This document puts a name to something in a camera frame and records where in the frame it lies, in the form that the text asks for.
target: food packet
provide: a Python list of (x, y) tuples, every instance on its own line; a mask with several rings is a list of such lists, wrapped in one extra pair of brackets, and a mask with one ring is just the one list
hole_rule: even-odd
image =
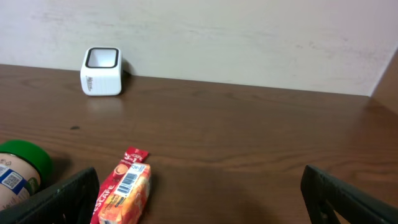
[(98, 198), (95, 203), (93, 217), (90, 224), (98, 224), (98, 213), (104, 206), (104, 202), (109, 197), (110, 193), (116, 188), (120, 180), (124, 177), (134, 162), (143, 162), (148, 156), (148, 152), (135, 147), (129, 147), (124, 153), (124, 158), (120, 160), (119, 164), (113, 172), (106, 178), (106, 180), (99, 187)]
[(99, 211), (100, 224), (136, 224), (150, 190), (150, 166), (133, 163)]

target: white wall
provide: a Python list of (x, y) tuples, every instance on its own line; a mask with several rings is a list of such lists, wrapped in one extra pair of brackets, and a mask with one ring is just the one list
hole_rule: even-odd
[(119, 47), (138, 75), (368, 95), (396, 0), (3, 0), (0, 63), (79, 70)]

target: green lid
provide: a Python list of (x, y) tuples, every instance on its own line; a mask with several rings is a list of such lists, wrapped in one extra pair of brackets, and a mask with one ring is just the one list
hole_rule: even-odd
[(0, 145), (0, 153), (10, 153), (29, 162), (45, 182), (52, 172), (50, 156), (39, 146), (23, 140), (11, 140)]

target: jar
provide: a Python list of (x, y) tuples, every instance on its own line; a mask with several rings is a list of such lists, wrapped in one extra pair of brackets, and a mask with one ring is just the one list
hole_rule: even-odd
[(0, 211), (35, 194), (53, 169), (50, 156), (22, 140), (0, 145)]

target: wooden table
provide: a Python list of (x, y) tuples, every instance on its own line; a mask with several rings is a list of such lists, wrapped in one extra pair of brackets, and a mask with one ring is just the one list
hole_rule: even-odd
[(0, 141), (42, 146), (52, 182), (149, 151), (141, 223), (310, 223), (306, 164), (398, 205), (398, 117), (365, 96), (134, 77), (89, 97), (79, 72), (1, 65), (0, 103)]

